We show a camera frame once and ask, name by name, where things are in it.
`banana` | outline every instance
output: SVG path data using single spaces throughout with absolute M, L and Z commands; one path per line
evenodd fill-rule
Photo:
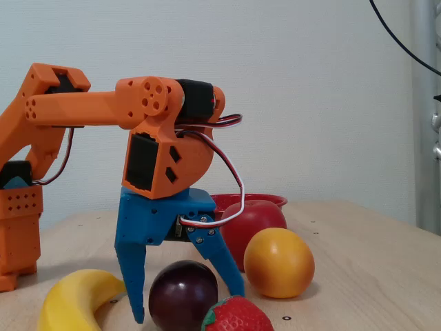
M 102 270 L 79 270 L 49 291 L 40 313 L 38 331 L 99 331 L 94 312 L 125 292 L 124 282 Z

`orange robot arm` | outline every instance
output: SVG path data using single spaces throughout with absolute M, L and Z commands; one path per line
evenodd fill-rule
M 41 179 L 58 155 L 65 128 L 118 125 L 131 130 L 125 187 L 157 199 L 190 187 L 205 174 L 213 151 L 197 138 L 177 138 L 174 131 L 185 107 L 180 81 L 137 77 L 121 79 L 115 91 L 81 93 L 89 88 L 89 81 L 78 69 L 33 64 L 0 118 L 5 128 L 0 133 L 0 168 L 31 145 L 27 160 L 32 178 Z M 225 96 L 221 89 L 211 89 L 216 102 L 212 112 L 203 116 L 214 123 L 223 111 Z M 210 128 L 200 130 L 212 135 Z
M 34 63 L 0 116 L 0 292 L 15 289 L 18 275 L 37 270 L 43 196 L 31 181 L 48 172 L 66 128 L 131 130 L 123 186 L 150 199 L 190 187 L 212 162 L 212 149 L 196 137 L 178 138 L 175 125 L 182 119 L 217 122 L 225 106 L 221 89 L 160 77 L 121 79 L 111 92 L 89 89 L 78 69 Z M 211 128 L 193 130 L 212 138 Z M 9 160 L 26 146 L 31 146 L 25 162 L 30 186 L 11 188 L 5 184 L 14 178 L 10 169 L 16 164 Z

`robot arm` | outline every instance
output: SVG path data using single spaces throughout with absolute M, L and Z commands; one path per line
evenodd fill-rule
M 126 188 L 150 199 L 169 197 L 207 171 L 212 150 L 197 137 L 177 138 L 175 124 L 182 119 L 215 123 L 225 106 L 221 89 L 159 77 L 121 79 L 111 92 L 87 92 L 89 88 L 78 69 L 33 64 L 0 117 L 0 168 L 31 145 L 26 159 L 32 179 L 41 179 L 59 153 L 66 128 L 120 126 L 131 130 Z M 199 130 L 212 137 L 211 128 Z

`red bowl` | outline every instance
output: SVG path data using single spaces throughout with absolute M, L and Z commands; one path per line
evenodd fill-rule
M 216 209 L 214 211 L 215 220 L 221 219 L 225 209 L 240 202 L 240 194 L 215 194 L 212 195 L 214 202 L 216 203 Z M 259 193 L 249 193 L 245 195 L 245 200 L 267 200 L 275 203 L 280 209 L 287 204 L 288 200 L 284 197 L 272 194 L 259 194 Z

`wire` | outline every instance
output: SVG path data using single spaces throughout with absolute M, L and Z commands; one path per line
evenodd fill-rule
M 69 129 L 68 146 L 66 148 L 66 154 L 64 156 L 63 163 L 61 164 L 61 167 L 58 170 L 58 172 L 53 177 L 49 178 L 47 181 L 34 181 L 33 184 L 36 184 L 36 185 L 51 184 L 55 179 L 60 177 L 60 175 L 64 171 L 64 168 L 66 168 L 66 164 L 68 164 L 68 161 L 69 161 L 70 151 L 72 149 L 72 142 L 74 140 L 74 130 L 75 130 L 74 128 Z
M 194 126 L 201 128 L 230 128 L 238 125 L 242 122 L 242 114 L 232 114 L 219 118 L 216 123 L 209 123 L 203 121 L 179 121 L 176 123 L 176 127 L 182 126 Z
M 232 161 L 229 159 L 229 157 L 214 143 L 214 141 L 209 138 L 206 134 L 203 134 L 202 132 L 198 131 L 191 131 L 191 130 L 183 130 L 176 134 L 176 136 L 183 136 L 185 134 L 194 134 L 198 136 L 200 139 L 202 139 L 220 158 L 225 162 L 229 170 L 232 172 L 237 184 L 240 188 L 240 210 L 233 214 L 230 217 L 227 217 L 226 219 L 223 219 L 222 221 L 215 221 L 211 223 L 202 223 L 200 221 L 192 221 L 189 219 L 184 219 L 181 216 L 181 224 L 186 226 L 191 226 L 193 228 L 217 228 L 218 226 L 225 225 L 227 222 L 231 221 L 233 218 L 239 216 L 242 214 L 243 209 L 245 207 L 245 185 L 243 183 L 243 180 L 241 179 L 239 173 L 237 172 L 237 169 L 234 167 Z
M 420 65 L 426 67 L 427 69 L 429 69 L 430 71 L 436 73 L 438 76 L 441 76 L 441 71 L 436 70 L 434 67 L 431 67 L 430 65 L 428 65 L 427 63 L 425 63 L 423 60 L 421 60 L 419 57 L 417 57 L 416 55 L 414 55 L 414 53 L 412 53 L 406 46 L 404 46 L 404 44 L 397 38 L 397 36 L 392 32 L 391 29 L 389 29 L 389 26 L 387 26 L 386 22 L 384 21 L 384 19 L 382 18 L 380 12 L 378 11 L 377 6 L 375 5 L 375 3 L 373 2 L 373 0 L 369 0 L 369 2 L 372 5 L 373 11 L 377 14 L 378 19 L 380 20 L 381 24 L 383 25 L 383 27 L 386 29 L 386 31 L 391 35 L 392 39 L 395 40 L 395 42 L 408 54 L 412 57 L 412 59 L 414 59 L 415 61 L 417 61 Z

